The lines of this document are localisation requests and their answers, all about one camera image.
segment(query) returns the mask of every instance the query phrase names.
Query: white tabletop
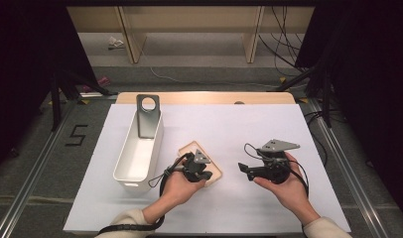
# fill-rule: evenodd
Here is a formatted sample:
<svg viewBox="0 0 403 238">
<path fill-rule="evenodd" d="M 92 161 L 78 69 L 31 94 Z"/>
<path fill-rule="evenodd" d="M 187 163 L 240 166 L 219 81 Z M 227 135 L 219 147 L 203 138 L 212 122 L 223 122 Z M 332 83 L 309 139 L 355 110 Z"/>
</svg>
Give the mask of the white tabletop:
<svg viewBox="0 0 403 238">
<path fill-rule="evenodd" d="M 97 232 L 121 211 L 157 199 L 159 186 L 142 194 L 124 190 L 113 178 L 116 162 L 136 111 L 134 104 L 111 106 L 64 231 Z M 171 165 L 178 149 L 197 141 L 223 176 L 166 215 L 158 233 L 188 235 L 279 235 L 301 232 L 297 218 L 268 190 L 248 181 L 237 163 L 262 166 L 244 152 L 271 139 L 296 143 L 289 151 L 305 168 L 310 201 L 321 216 L 350 231 L 298 105 L 161 105 L 164 119 L 156 175 Z"/>
</svg>

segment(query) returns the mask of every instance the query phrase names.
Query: hand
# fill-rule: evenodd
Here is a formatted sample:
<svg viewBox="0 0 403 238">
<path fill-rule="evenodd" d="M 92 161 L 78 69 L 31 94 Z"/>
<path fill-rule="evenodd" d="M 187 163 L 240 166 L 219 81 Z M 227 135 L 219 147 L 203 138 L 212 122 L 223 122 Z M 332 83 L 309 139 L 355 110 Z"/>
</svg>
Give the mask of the hand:
<svg viewBox="0 0 403 238">
<path fill-rule="evenodd" d="M 180 205 L 186 203 L 204 185 L 205 179 L 198 182 L 190 182 L 182 172 L 173 172 L 168 177 L 162 196 L 173 201 L 175 205 Z"/>
<path fill-rule="evenodd" d="M 149 224 L 155 223 L 161 216 L 177 205 L 187 202 L 193 194 L 204 187 L 205 179 L 190 182 L 182 172 L 173 172 L 168 177 L 162 196 L 142 210 Z"/>
<path fill-rule="evenodd" d="M 289 153 L 285 153 L 290 161 L 297 160 Z M 291 170 L 302 176 L 300 168 L 296 163 L 290 163 Z M 266 178 L 254 178 L 254 182 L 260 186 L 272 191 L 280 203 L 291 210 L 303 223 L 307 225 L 315 219 L 320 218 L 320 215 L 311 206 L 306 191 L 301 181 L 290 174 L 288 179 L 280 184 L 275 184 Z"/>
</svg>

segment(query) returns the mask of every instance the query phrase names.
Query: wrist strap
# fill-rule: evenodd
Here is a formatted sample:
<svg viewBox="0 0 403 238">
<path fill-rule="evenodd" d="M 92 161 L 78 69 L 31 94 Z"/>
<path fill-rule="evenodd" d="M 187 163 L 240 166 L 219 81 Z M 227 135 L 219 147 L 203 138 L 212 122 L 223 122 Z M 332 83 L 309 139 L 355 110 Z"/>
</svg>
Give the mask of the wrist strap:
<svg viewBox="0 0 403 238">
<path fill-rule="evenodd" d="M 105 232 L 111 231 L 127 231 L 127 230 L 136 230 L 136 231 L 152 231 L 161 227 L 162 223 L 164 223 L 165 215 L 159 218 L 159 220 L 153 225 L 136 225 L 136 224 L 120 224 L 120 225 L 110 225 L 101 229 L 97 235 L 100 235 Z"/>
</svg>

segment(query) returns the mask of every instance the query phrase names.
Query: white container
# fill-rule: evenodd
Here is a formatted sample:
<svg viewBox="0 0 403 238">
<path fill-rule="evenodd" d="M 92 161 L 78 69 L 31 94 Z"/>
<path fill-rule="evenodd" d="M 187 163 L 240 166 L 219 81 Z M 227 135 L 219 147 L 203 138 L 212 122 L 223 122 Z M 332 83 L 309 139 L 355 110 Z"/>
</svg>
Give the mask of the white container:
<svg viewBox="0 0 403 238">
<path fill-rule="evenodd" d="M 161 142 L 164 136 L 164 123 L 162 113 L 159 117 L 155 137 L 153 139 L 139 138 L 138 113 L 133 116 L 127 138 L 114 170 L 114 178 L 126 190 L 148 191 L 148 184 L 154 178 L 158 163 Z"/>
</svg>

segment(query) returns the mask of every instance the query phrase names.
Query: floor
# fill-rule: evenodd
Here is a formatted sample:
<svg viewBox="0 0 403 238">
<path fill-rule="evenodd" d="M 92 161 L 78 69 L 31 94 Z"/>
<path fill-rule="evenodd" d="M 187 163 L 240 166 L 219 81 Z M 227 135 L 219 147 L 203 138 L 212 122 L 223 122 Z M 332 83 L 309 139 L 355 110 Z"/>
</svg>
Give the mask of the floor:
<svg viewBox="0 0 403 238">
<path fill-rule="evenodd" d="M 115 50 L 108 49 L 111 37 L 122 40 L 121 34 L 80 34 L 96 76 L 108 76 L 111 83 L 105 87 L 111 91 L 264 91 L 278 86 L 281 79 L 290 79 L 299 73 L 276 59 L 261 42 L 255 62 L 247 63 L 237 34 L 150 34 L 143 49 L 144 55 L 135 64 L 129 62 L 121 46 Z M 289 37 L 293 46 L 298 48 L 303 36 Z M 271 35 L 262 35 L 262 39 L 276 50 L 276 41 Z M 293 62 L 288 48 L 280 46 L 277 52 L 285 60 Z M 317 110 L 317 105 L 320 107 L 320 104 L 315 104 L 320 98 L 310 98 L 306 103 L 303 93 L 305 84 L 305 81 L 301 82 L 290 92 L 297 98 L 303 113 L 307 114 Z M 115 97 L 100 97 L 79 103 L 64 101 L 62 107 L 66 120 L 56 136 L 51 132 L 50 99 L 42 104 L 40 113 L 16 148 L 19 155 L 7 158 L 0 167 L 0 223 L 4 222 L 3 218 L 16 198 L 27 198 L 27 202 L 19 206 L 22 212 L 12 220 L 15 226 L 8 232 L 10 237 L 77 237 L 63 232 L 64 222 L 97 142 L 104 116 L 112 103 L 115 103 Z M 336 98 L 332 107 L 337 109 Z M 327 158 L 326 170 L 349 221 L 352 237 L 402 238 L 403 215 L 378 175 L 366 163 L 367 157 L 348 122 L 336 111 L 332 114 L 332 123 L 332 129 L 327 130 L 321 119 L 314 120 L 311 132 L 318 139 L 316 143 L 322 159 Z M 67 146 L 78 142 L 77 138 L 70 136 L 74 127 L 76 133 L 86 135 L 80 147 Z M 51 137 L 55 138 L 55 142 L 49 145 Z M 334 140 L 339 143 L 339 148 L 331 146 Z M 343 151 L 342 156 L 338 153 L 340 150 Z M 37 169 L 36 161 L 43 162 L 41 168 Z M 341 168 L 346 162 L 352 171 L 347 178 L 346 171 Z M 32 179 L 34 184 L 30 193 L 21 194 L 20 191 L 25 190 L 25 181 L 31 179 L 33 171 L 37 173 Z M 370 207 L 364 208 L 359 201 L 365 201 Z M 369 210 L 377 213 L 381 228 L 373 227 L 375 220 L 366 217 Z M 294 234 L 285 237 L 303 236 Z"/>
</svg>

